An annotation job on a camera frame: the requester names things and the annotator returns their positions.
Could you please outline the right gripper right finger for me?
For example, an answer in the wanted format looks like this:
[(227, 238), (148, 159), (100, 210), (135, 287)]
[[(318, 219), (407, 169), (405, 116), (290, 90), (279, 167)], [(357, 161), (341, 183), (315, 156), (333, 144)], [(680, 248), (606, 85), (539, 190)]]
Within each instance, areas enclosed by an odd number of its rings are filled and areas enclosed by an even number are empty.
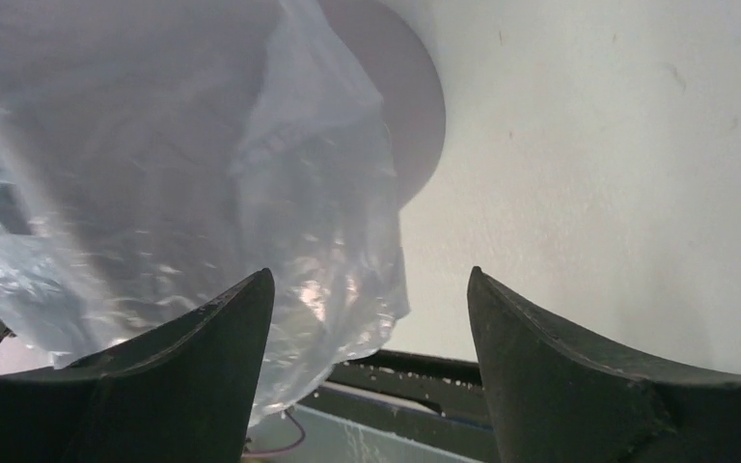
[(481, 269), (467, 288), (505, 462), (741, 462), (741, 375), (644, 353)]

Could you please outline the blue plastic trash bag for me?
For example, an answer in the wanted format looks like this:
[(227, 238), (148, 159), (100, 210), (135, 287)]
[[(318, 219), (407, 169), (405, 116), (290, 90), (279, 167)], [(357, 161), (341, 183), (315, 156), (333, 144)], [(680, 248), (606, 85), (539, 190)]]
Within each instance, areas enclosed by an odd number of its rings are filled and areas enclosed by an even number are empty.
[(287, 409), (408, 312), (396, 182), (316, 1), (0, 1), (0, 318), (58, 367), (267, 268)]

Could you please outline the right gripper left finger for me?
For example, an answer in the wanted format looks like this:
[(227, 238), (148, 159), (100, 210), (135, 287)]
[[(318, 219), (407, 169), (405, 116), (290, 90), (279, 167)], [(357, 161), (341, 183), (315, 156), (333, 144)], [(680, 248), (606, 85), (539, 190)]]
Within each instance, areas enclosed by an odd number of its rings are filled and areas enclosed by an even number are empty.
[(66, 368), (0, 375), (0, 462), (236, 462), (275, 286), (260, 270)]

